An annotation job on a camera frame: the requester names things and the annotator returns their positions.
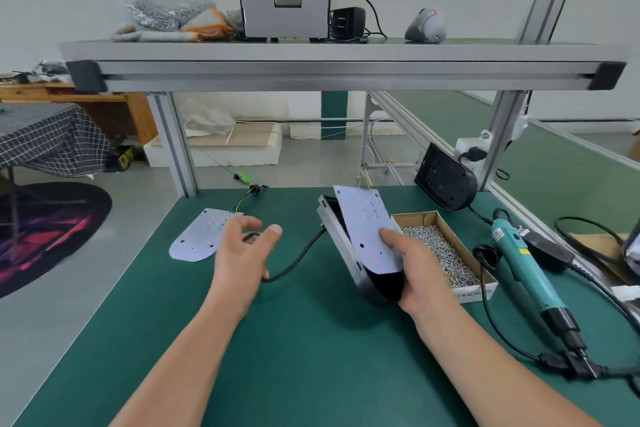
hand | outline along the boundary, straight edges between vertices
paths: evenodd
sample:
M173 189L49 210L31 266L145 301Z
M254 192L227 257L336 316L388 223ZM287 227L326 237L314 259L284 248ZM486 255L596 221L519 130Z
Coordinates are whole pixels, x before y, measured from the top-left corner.
M211 290L205 302L222 301L226 309L242 319L258 293L260 280L268 277L265 262L282 235L279 225L271 225L248 245L243 229L259 230L262 223L252 216L236 216L227 222L216 252Z
M399 303L414 320L434 304L458 303L431 248L387 228L380 228L380 237L404 255L404 289Z

electric screwdriver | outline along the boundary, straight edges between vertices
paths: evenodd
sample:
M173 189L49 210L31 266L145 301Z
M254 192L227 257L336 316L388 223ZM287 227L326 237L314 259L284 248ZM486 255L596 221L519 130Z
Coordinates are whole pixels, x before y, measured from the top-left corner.
M594 378L597 378L589 365L587 345L580 336L580 327L571 311L562 302L538 262L531 256L527 244L518 235L518 230L509 221L498 218L499 214L500 210L496 210L493 216L492 236L513 278L520 282L531 296L551 332L560 338L567 350L581 358Z

table covered with tablecloth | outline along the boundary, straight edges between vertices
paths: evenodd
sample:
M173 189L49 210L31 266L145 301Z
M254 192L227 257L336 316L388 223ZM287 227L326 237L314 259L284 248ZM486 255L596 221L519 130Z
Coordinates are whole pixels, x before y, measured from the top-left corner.
M61 177L102 171L109 141L75 103L0 104L0 169Z

green mat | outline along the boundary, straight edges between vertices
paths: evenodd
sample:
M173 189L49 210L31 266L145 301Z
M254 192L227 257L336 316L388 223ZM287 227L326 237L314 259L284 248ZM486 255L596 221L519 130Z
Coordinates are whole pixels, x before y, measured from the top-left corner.
M458 91L390 91L389 94L450 145L477 137L491 123L492 108ZM511 180L498 185L548 226L560 216L596 220L629 233L638 220L640 172L529 125L505 152L500 167ZM571 232L599 233L566 223Z
M243 211L284 235L269 258L276 273L316 233L317 198L325 188L270 188L243 202ZM108 295L15 427L107 426L202 303L213 260L174 261L173 239L204 207L229 209L240 189L204 190L180 199ZM389 212L435 209L416 187L384 187ZM474 206L489 214L490 195ZM486 225L468 210L442 213L468 248L484 243ZM640 341L606 300L572 275L551 277L583 327L592 358L633 363ZM503 332L535 353L545 345L536 316L523 314L517 288L501 284L490 304ZM486 329L481 303L465 308ZM606 426L637 421L640 403L622 381L568 383L535 370ZM220 368L204 426L475 425L435 359L397 306L366 303L327 235L298 269L262 286L238 327Z

white rolled object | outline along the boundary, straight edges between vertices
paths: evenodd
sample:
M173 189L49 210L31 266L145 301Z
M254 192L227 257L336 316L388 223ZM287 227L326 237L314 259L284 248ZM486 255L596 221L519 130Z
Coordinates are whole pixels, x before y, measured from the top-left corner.
M444 13L440 9L423 9L411 22L404 38L409 41L439 44L447 36Z

